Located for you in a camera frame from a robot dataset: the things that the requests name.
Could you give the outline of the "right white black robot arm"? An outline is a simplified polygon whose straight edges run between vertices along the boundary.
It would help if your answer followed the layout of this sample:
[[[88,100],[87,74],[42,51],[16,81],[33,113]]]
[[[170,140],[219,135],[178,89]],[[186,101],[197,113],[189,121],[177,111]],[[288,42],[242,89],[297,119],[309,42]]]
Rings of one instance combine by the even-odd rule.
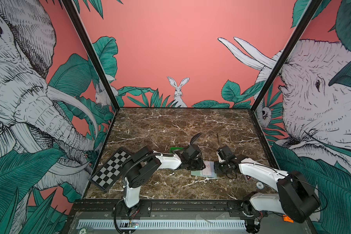
[[[298,171],[282,171],[256,162],[244,155],[236,156],[228,146],[217,149],[217,174],[242,174],[268,185],[276,194],[253,192],[243,199],[241,209],[245,216],[259,212],[284,214],[294,222],[302,223],[321,207],[315,188]]]

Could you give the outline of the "green plastic card tray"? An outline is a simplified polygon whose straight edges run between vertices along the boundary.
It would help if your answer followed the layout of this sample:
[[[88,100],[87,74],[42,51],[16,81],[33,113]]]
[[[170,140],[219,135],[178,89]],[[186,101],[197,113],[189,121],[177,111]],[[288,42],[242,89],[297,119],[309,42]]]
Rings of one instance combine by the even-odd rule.
[[[169,152],[172,154],[174,151],[182,150],[183,147],[170,147]]]

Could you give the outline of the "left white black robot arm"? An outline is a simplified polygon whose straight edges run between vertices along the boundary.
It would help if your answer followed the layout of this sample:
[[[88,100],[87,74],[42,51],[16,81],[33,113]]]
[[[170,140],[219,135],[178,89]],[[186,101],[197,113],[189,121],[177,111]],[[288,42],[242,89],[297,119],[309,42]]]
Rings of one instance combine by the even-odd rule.
[[[170,153],[161,153],[145,146],[122,166],[123,201],[127,208],[138,205],[141,186],[152,175],[162,169],[199,171],[206,166],[202,159],[202,152],[195,144]]]

